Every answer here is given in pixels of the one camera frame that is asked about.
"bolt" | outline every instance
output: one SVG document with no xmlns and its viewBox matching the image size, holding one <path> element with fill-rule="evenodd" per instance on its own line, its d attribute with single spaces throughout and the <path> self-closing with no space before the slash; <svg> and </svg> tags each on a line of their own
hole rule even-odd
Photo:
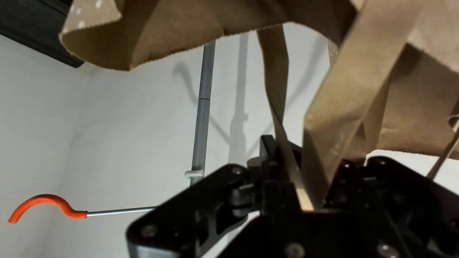
<svg viewBox="0 0 459 258">
<path fill-rule="evenodd" d="M 298 243 L 290 243 L 285 248 L 285 255 L 287 258 L 303 258 L 304 257 L 304 248 Z"/>
<path fill-rule="evenodd" d="M 378 250 L 379 255 L 381 255 L 384 258 L 400 257 L 398 251 L 388 244 L 379 244 L 376 249 Z"/>
<path fill-rule="evenodd" d="M 241 174 L 241 169 L 240 168 L 233 168 L 233 173 L 236 174 L 236 175 L 240 175 Z"/>
<path fill-rule="evenodd" d="M 147 225 L 142 229 L 143 237 L 154 237 L 158 232 L 158 227 L 155 225 Z"/>
</svg>

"orange hook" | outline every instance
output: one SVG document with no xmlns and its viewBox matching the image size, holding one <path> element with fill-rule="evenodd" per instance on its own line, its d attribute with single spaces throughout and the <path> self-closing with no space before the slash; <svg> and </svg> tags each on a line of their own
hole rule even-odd
<svg viewBox="0 0 459 258">
<path fill-rule="evenodd" d="M 14 224 L 19 221 L 21 216 L 32 206 L 41 203 L 52 203 L 58 206 L 62 212 L 69 218 L 73 219 L 85 219 L 88 215 L 88 211 L 76 211 L 74 210 L 70 204 L 62 197 L 53 195 L 53 194 L 40 194 L 34 197 L 29 198 L 25 202 L 21 203 L 16 210 L 14 210 L 13 214 L 11 214 L 10 219 L 8 220 L 9 223 Z"/>
</svg>

